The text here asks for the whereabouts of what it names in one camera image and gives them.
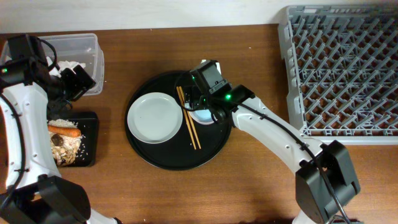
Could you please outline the white tissue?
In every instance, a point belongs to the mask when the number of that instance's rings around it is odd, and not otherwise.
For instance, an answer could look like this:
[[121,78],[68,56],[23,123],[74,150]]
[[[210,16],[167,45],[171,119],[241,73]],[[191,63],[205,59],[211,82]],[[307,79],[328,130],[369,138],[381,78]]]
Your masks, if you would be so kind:
[[82,68],[86,67],[85,63],[79,63],[76,61],[59,61],[57,62],[57,66],[54,67],[49,71],[49,74],[55,77],[61,77],[61,72],[64,71],[66,68],[73,70],[76,66],[81,66]]

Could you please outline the wooden chopstick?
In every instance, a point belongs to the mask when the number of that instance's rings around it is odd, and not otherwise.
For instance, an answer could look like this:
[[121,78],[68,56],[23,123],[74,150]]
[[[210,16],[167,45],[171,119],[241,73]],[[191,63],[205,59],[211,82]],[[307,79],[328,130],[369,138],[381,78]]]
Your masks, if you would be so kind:
[[[180,105],[183,107],[183,98],[182,98],[182,94],[180,93],[179,86],[176,87],[176,90],[177,90],[178,97],[179,97],[179,100],[180,100]],[[183,108],[182,108],[182,111],[183,111],[183,115],[184,115],[184,118],[185,118],[185,121],[186,121],[186,125],[187,125],[187,129],[188,129],[188,132],[189,132],[189,135],[190,135],[190,139],[192,141],[192,146],[193,146],[194,150],[196,150],[197,147],[196,147],[195,140],[194,140],[194,137],[193,137],[193,133],[192,133],[192,129],[191,129],[191,126],[190,126],[190,122],[188,120],[187,111],[185,109],[183,109]]]
[[[182,98],[183,98],[183,107],[184,107],[184,102],[185,102],[184,92],[183,92],[183,90],[182,90],[182,87],[179,87],[179,89],[180,89],[180,93],[182,94]],[[188,111],[187,111],[187,114],[188,114],[188,120],[189,120],[189,122],[190,122],[190,126],[191,126],[191,129],[192,129],[192,133],[193,133],[193,137],[194,137],[194,140],[195,140],[196,147],[199,148],[199,149],[201,149],[201,144],[200,144],[200,141],[199,141],[199,138],[198,138],[198,134],[197,134],[195,125],[194,125],[193,120],[192,120],[192,118],[190,117]]]

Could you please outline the light blue cup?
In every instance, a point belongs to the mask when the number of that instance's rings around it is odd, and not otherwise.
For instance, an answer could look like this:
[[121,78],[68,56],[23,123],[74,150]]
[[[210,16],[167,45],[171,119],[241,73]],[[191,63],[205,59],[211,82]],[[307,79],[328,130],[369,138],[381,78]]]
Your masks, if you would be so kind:
[[213,120],[210,110],[198,110],[195,112],[195,116],[201,122],[210,122]]

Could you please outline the white small bowl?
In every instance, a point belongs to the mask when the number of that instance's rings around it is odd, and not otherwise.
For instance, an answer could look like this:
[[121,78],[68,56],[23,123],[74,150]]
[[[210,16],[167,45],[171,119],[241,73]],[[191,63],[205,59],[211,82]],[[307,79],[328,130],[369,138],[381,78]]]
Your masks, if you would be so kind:
[[192,120],[196,121],[198,124],[211,125],[215,123],[215,119],[212,117],[210,110],[195,110],[189,111],[188,113]]

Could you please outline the orange carrot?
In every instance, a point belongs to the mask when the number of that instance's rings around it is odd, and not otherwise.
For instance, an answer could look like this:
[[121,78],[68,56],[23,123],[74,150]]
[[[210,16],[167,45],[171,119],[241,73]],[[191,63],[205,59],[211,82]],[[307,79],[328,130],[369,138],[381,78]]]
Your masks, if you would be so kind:
[[77,138],[81,136],[81,131],[77,128],[64,128],[48,125],[48,130],[55,134],[64,135],[70,138]]

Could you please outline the brown mushroom piece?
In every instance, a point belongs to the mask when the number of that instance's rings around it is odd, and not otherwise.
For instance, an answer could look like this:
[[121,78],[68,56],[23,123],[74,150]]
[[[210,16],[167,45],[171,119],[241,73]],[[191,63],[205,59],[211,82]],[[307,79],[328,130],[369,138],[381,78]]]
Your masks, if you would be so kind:
[[54,146],[59,146],[59,147],[62,147],[64,144],[64,140],[59,134],[54,134],[51,137],[51,142],[53,143]]

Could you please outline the pale grey plate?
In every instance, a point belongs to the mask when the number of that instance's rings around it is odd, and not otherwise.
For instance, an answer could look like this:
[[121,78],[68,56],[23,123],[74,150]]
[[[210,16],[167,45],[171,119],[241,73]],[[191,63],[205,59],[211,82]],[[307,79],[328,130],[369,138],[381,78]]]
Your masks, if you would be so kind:
[[175,98],[160,92],[140,96],[127,111],[128,130],[136,139],[149,144],[173,138],[182,121],[182,110]]

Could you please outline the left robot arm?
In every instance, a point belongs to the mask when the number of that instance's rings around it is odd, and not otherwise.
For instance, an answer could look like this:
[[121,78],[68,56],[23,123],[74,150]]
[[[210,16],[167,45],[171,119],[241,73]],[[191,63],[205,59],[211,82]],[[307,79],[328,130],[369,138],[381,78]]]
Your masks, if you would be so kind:
[[53,159],[47,116],[78,100],[95,81],[77,65],[50,71],[45,40],[22,34],[7,41],[11,59],[1,65],[1,111],[8,172],[1,218],[8,223],[119,223],[93,210],[87,193],[63,179]]

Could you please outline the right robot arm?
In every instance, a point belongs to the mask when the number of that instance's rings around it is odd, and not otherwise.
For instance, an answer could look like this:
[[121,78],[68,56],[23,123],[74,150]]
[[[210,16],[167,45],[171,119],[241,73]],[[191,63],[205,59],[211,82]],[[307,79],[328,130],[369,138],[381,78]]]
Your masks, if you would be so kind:
[[360,184],[347,148],[339,141],[325,144],[273,113],[250,89],[232,86],[205,60],[188,74],[200,96],[189,96],[190,109],[209,110],[214,121],[229,122],[272,151],[295,176],[300,207],[294,223],[350,223],[344,210]]

